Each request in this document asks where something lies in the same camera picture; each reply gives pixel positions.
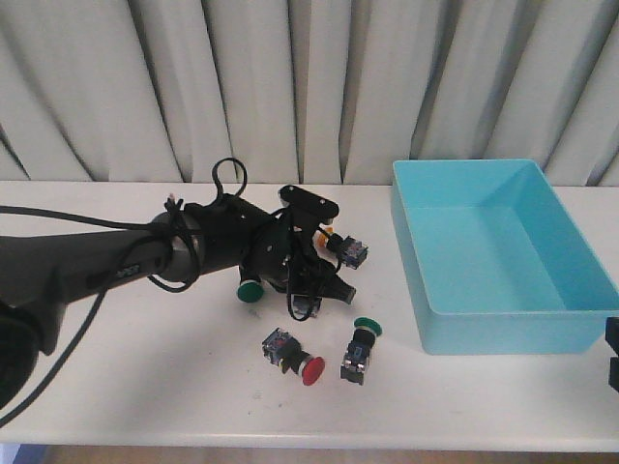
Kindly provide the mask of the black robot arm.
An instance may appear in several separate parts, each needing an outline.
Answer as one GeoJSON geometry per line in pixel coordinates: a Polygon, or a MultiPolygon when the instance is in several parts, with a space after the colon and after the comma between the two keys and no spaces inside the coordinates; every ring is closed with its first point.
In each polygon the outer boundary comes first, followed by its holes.
{"type": "Polygon", "coordinates": [[[180,291],[200,276],[237,268],[243,284],[269,283],[304,317],[323,299],[350,303],[352,286],[320,257],[313,237],[339,212],[300,188],[281,190],[268,213],[237,194],[209,205],[168,201],[147,224],[106,225],[94,233],[1,240],[1,400],[10,402],[39,355],[52,353],[68,305],[150,277],[180,291]]]}

